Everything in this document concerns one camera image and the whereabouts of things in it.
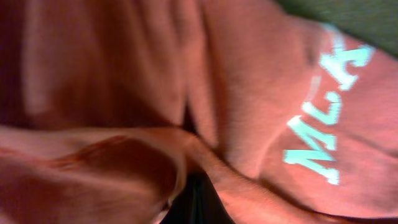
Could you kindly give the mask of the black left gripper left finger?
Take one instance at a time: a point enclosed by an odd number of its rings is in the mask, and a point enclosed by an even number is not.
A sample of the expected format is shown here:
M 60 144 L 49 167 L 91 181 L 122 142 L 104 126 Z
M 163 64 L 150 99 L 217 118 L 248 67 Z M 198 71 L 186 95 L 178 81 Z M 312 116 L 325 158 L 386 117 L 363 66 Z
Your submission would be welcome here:
M 160 224 L 195 224 L 196 223 L 196 177 L 190 175 L 182 192 L 172 202 L 166 216 Z

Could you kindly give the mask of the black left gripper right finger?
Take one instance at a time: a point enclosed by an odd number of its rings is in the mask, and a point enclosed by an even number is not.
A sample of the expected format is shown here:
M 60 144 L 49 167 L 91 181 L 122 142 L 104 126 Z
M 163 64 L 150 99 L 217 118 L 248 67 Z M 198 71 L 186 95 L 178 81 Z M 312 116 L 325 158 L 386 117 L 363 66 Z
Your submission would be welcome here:
M 195 223 L 234 224 L 206 174 L 197 174 L 195 182 Z

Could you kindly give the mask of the orange printed t-shirt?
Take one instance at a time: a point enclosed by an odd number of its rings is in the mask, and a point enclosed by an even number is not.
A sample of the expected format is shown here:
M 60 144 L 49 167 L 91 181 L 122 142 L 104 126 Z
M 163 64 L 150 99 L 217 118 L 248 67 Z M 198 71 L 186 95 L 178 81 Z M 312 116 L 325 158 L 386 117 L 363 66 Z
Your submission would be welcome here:
M 2 1 L 1 222 L 397 222 L 397 60 L 275 1 Z

